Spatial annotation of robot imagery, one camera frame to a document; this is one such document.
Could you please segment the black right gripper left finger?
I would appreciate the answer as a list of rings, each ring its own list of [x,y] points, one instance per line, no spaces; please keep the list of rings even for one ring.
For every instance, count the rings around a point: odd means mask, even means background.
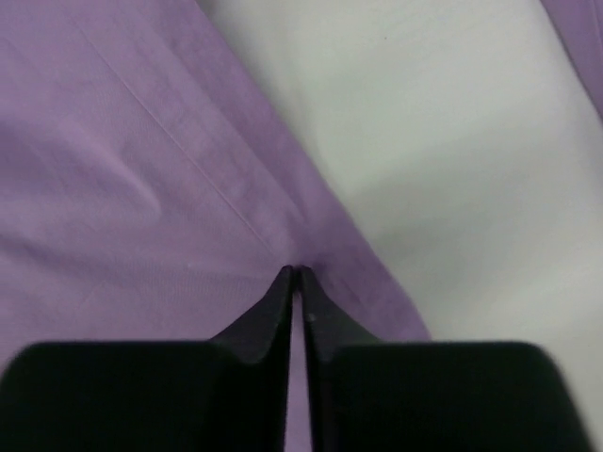
[[[280,451],[295,272],[202,341],[45,342],[1,378],[5,451]]]

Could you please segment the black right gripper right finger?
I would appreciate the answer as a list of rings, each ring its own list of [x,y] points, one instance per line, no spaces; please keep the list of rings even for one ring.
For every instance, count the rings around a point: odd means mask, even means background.
[[[522,342],[385,342],[299,271],[316,451],[585,451],[556,364]]]

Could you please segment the purple trousers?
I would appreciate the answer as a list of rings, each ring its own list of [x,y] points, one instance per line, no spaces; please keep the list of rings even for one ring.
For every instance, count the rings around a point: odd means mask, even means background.
[[[541,1],[5,1],[1,358],[204,338],[285,265],[516,339],[602,441],[602,122]]]

